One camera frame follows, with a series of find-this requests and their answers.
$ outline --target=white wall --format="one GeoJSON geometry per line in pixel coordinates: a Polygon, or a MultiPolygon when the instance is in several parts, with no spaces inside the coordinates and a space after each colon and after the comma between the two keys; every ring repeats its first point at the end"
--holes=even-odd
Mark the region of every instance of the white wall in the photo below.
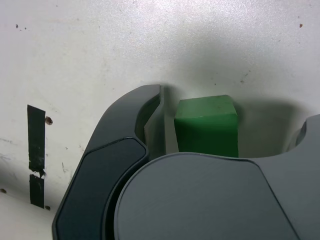
{"type": "Polygon", "coordinates": [[[170,86],[171,116],[179,99],[228,94],[240,155],[282,152],[320,113],[319,12],[317,0],[1,0],[0,188],[30,202],[28,104],[53,120],[44,203],[54,213],[103,112],[146,84],[170,86]]]}
{"type": "Polygon", "coordinates": [[[0,192],[0,235],[3,240],[51,239],[54,213],[0,192]]]}

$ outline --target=green block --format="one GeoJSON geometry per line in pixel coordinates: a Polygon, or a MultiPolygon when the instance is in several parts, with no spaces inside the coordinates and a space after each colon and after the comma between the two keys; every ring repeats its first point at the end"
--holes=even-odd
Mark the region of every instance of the green block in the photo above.
{"type": "Polygon", "coordinates": [[[238,116],[228,95],[181,100],[174,127],[179,152],[238,157],[238,116]]]}

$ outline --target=gray plastic housing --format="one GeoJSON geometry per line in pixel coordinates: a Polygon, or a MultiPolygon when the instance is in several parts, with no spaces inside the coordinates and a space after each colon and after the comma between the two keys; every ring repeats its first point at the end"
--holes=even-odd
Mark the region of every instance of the gray plastic housing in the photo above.
{"type": "Polygon", "coordinates": [[[320,239],[320,115],[277,156],[162,156],[163,101],[160,86],[147,85],[107,109],[54,218],[54,240],[320,239]]]}
{"type": "Polygon", "coordinates": [[[114,239],[114,209],[120,191],[149,160],[144,126],[161,103],[160,93],[159,85],[142,86],[105,111],[56,213],[53,239],[114,239]]]}

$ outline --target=black plastic part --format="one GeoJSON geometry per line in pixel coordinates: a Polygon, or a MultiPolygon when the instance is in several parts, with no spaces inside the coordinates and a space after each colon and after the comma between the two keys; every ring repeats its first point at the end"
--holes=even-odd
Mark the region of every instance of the black plastic part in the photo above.
{"type": "Polygon", "coordinates": [[[145,85],[128,92],[105,111],[85,153],[128,137],[144,143],[144,126],[159,104],[160,85],[145,85]]]}
{"type": "Polygon", "coordinates": [[[148,162],[144,126],[160,86],[139,87],[101,117],[52,224],[54,240],[113,240],[114,211],[126,181],[148,162]]]}

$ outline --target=black tape strip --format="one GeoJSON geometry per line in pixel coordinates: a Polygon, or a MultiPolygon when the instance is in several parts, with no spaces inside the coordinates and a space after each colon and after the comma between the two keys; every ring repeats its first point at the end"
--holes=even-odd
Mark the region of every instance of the black tape strip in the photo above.
{"type": "Polygon", "coordinates": [[[45,180],[45,117],[46,112],[36,107],[27,106],[28,117],[28,143],[29,143],[29,169],[40,174],[29,177],[30,202],[44,208],[45,180]]]}
{"type": "Polygon", "coordinates": [[[40,208],[45,208],[45,180],[33,174],[29,179],[30,203],[40,208]]]}
{"type": "Polygon", "coordinates": [[[29,169],[45,174],[45,117],[46,112],[36,107],[27,106],[29,169]]]}

